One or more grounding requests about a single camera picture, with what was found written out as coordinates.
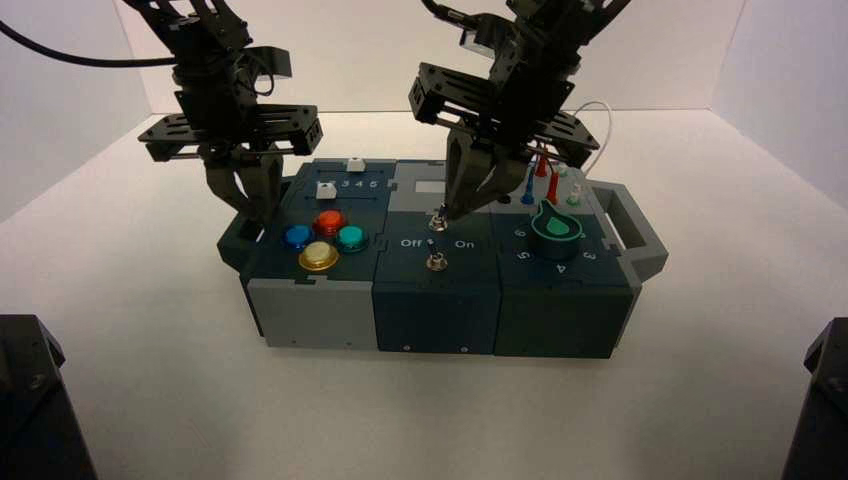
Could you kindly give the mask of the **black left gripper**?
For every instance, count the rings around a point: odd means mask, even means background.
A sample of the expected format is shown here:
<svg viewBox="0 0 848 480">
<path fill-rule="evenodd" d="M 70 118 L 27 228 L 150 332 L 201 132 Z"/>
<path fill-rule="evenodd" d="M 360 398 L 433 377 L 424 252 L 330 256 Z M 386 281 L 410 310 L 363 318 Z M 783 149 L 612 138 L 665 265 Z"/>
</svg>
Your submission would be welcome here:
<svg viewBox="0 0 848 480">
<path fill-rule="evenodd" d="M 257 78 L 275 74 L 260 59 L 239 59 L 210 75 L 187 76 L 177 70 L 174 95 L 180 111 L 162 117 L 138 137 L 157 162 L 175 158 L 187 146 L 208 147 L 201 149 L 201 159 L 212 193 L 263 226 L 273 221 L 279 206 L 283 156 L 263 155 L 257 165 L 238 170 L 237 158 L 223 149 L 249 144 L 268 151 L 273 143 L 287 142 L 287 153 L 306 156 L 323 136 L 316 106 L 258 101 Z"/>
</svg>

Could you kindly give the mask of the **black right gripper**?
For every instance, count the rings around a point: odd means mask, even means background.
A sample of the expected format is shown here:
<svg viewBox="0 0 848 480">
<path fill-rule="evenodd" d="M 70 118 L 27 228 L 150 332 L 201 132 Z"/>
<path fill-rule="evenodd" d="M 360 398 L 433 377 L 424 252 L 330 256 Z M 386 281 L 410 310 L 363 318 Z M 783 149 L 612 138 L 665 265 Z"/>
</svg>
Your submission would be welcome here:
<svg viewBox="0 0 848 480">
<path fill-rule="evenodd" d="M 574 89 L 578 43 L 512 34 L 490 46 L 494 62 L 486 78 L 422 62 L 408 95 L 417 121 L 452 129 L 443 201 L 448 220 L 512 193 L 525 177 L 531 154 L 492 151 L 475 139 L 509 149 L 538 140 L 575 167 L 600 148 L 579 119 L 561 111 Z"/>
</svg>

